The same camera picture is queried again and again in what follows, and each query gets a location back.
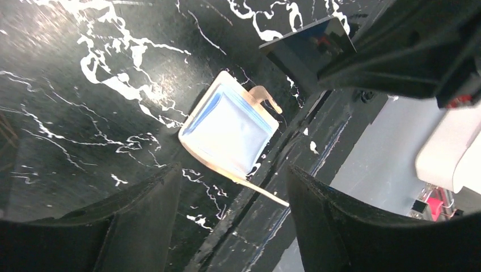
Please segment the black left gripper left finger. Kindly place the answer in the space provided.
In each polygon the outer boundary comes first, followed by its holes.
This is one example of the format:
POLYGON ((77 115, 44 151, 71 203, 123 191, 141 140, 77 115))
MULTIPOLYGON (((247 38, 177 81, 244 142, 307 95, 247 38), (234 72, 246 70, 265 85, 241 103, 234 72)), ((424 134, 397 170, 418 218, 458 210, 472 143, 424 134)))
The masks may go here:
POLYGON ((60 218, 1 220, 1 270, 163 271, 181 176, 172 163, 60 218))

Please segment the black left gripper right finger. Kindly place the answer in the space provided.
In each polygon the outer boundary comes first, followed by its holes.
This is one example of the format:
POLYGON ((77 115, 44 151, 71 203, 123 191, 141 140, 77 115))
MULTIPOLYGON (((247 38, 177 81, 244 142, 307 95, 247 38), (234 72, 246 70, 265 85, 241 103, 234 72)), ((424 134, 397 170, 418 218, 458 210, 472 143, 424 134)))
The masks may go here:
POLYGON ((293 165, 286 185, 305 271, 479 271, 480 214, 419 220, 362 202, 293 165))

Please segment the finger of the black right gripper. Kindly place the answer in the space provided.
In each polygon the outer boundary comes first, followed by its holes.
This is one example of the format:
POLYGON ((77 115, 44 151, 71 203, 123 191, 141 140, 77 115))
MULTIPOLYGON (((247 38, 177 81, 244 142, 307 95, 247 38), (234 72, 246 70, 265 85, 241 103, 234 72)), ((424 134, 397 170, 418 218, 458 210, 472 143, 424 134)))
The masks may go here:
POLYGON ((318 71, 320 86, 480 102, 480 2, 396 1, 345 54, 318 71))

